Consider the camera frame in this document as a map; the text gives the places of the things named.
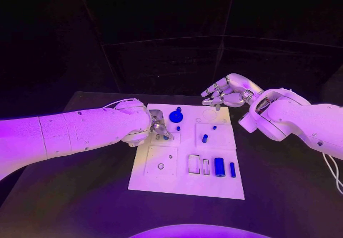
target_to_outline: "white board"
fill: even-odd
[[[183,120],[172,123],[168,115],[177,107]],[[148,104],[148,109],[162,111],[174,141],[149,134],[136,148],[128,189],[245,199],[227,108],[216,111],[214,107],[206,106]],[[203,134],[208,136],[206,143],[201,142]],[[214,176],[216,157],[224,161],[224,177]],[[230,162],[234,163],[234,178],[230,177]]]

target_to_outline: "gray table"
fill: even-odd
[[[76,92],[64,111],[128,97],[144,104],[201,101]],[[121,238],[174,224],[227,226],[273,238],[341,237],[343,196],[321,154],[295,136],[275,142],[259,131],[249,134],[237,124],[246,110],[229,109],[245,200],[126,190],[136,149],[119,142],[27,166],[0,208],[0,237]]]

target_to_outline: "white circular object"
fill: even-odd
[[[216,118],[216,112],[207,109],[203,111],[201,116],[206,120],[213,120]]]

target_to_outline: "robotic hand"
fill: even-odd
[[[249,104],[239,120],[252,133],[256,129],[269,139],[281,141],[295,134],[314,150],[343,159],[343,108],[331,104],[311,105],[291,90],[263,91],[243,76],[229,74],[201,93],[203,105],[229,107]]]
[[[98,109],[0,121],[0,180],[23,166],[116,143],[144,143],[148,133],[172,138],[162,112],[134,99]]]

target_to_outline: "cable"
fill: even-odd
[[[325,163],[327,163],[328,169],[330,169],[331,174],[332,174],[332,177],[334,177],[334,179],[335,179],[335,187],[337,187],[337,190],[338,190],[340,193],[343,194],[343,191],[341,191],[341,188],[340,188],[340,186],[343,187],[343,184],[341,184],[340,179],[338,179],[338,176],[340,176],[338,166],[337,166],[337,163],[335,163],[335,161],[334,161],[331,155],[328,155],[328,157],[330,157],[330,159],[331,159],[331,161],[332,161],[332,163],[334,163],[334,167],[335,167],[335,175],[334,175],[334,171],[332,171],[331,165],[328,164],[325,154],[322,153],[322,158],[324,158],[324,160],[325,160]]]
[[[113,105],[115,103],[119,103],[119,102],[122,102],[122,101],[128,101],[128,100],[135,100],[135,101],[138,101],[136,98],[125,98],[125,99],[122,99],[122,100],[119,100],[119,101],[115,101],[115,102],[106,104],[102,108],[106,108],[108,106]]]

